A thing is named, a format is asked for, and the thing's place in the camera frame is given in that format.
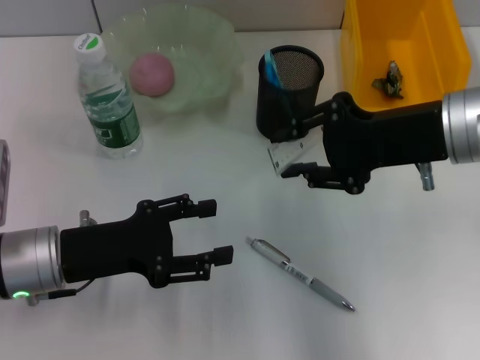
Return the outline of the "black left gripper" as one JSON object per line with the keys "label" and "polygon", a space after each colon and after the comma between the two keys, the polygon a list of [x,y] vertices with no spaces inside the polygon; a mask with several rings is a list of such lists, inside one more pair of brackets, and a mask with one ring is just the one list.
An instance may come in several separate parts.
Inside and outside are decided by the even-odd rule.
{"label": "black left gripper", "polygon": [[68,283],[114,275],[142,275],[155,289],[209,281],[214,267],[233,262],[233,246],[173,256],[171,221],[210,218],[214,199],[194,202],[188,194],[139,202],[129,218],[60,232],[61,270]]}

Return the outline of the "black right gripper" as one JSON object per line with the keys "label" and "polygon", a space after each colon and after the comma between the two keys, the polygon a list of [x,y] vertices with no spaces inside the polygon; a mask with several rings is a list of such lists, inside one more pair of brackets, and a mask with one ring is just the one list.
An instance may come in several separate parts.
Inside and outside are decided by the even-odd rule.
{"label": "black right gripper", "polygon": [[300,139],[320,125],[330,167],[293,163],[282,179],[303,177],[309,188],[360,194],[373,170],[448,158],[440,100],[368,112],[340,92],[294,117],[290,134]]}

